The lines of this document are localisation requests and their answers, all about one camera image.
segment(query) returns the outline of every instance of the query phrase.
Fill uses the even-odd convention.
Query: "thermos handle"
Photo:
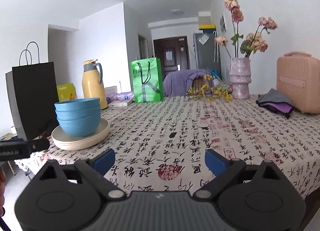
[[[99,80],[99,84],[102,83],[102,66],[100,63],[96,63],[96,64],[93,64],[94,67],[98,66],[99,67],[99,71],[100,71],[100,80]]]

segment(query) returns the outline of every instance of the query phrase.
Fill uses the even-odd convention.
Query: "person's hand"
[[[4,215],[4,183],[7,181],[4,170],[0,166],[0,216]]]

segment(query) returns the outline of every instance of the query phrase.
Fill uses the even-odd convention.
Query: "gray refrigerator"
[[[217,32],[194,33],[193,43],[195,47],[197,68],[216,70],[221,78],[219,46],[215,42],[217,36]]]

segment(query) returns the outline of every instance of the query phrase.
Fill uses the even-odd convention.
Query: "paper notice on door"
[[[172,60],[172,51],[166,51],[165,58],[167,60]]]
[[[204,34],[200,39],[199,42],[204,45],[209,40],[209,36]]]

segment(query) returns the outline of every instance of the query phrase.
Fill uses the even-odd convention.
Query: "stack of white plates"
[[[108,121],[101,118],[97,130],[87,137],[79,138],[70,136],[66,134],[60,126],[53,130],[51,136],[54,144],[58,148],[67,151],[74,151],[89,148],[91,146],[96,145],[97,143],[101,142],[104,138],[106,138],[109,132],[110,125]]]

